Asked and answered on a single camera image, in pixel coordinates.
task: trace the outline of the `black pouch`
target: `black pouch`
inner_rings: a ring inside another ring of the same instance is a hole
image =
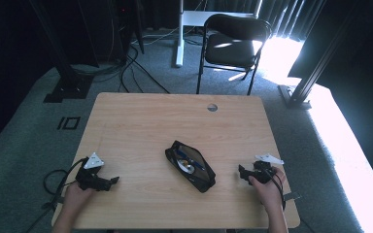
[[[165,150],[165,154],[200,192],[206,192],[215,184],[214,171],[197,149],[175,141],[170,149]]]

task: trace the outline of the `table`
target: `table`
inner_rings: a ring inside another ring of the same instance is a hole
[[[257,17],[262,1],[257,1],[255,11],[253,14],[247,13],[228,13],[228,12],[200,12],[200,11],[184,11],[184,0],[180,0],[180,14],[179,14],[179,38],[177,47],[176,66],[182,67],[184,64],[184,26],[204,26],[208,17],[214,14],[226,14],[234,17]]]
[[[214,169],[217,183],[207,192],[199,192],[167,160],[164,151],[175,140],[200,150]],[[280,157],[259,97],[101,93],[75,161],[93,152],[105,162],[98,176],[120,179],[110,191],[94,195],[76,228],[240,229],[268,225],[254,189],[238,173],[238,164],[252,168],[256,154]],[[286,183],[284,193],[289,192]],[[52,223],[61,207],[59,204]],[[288,227],[299,224],[293,201],[287,202],[285,214]]]

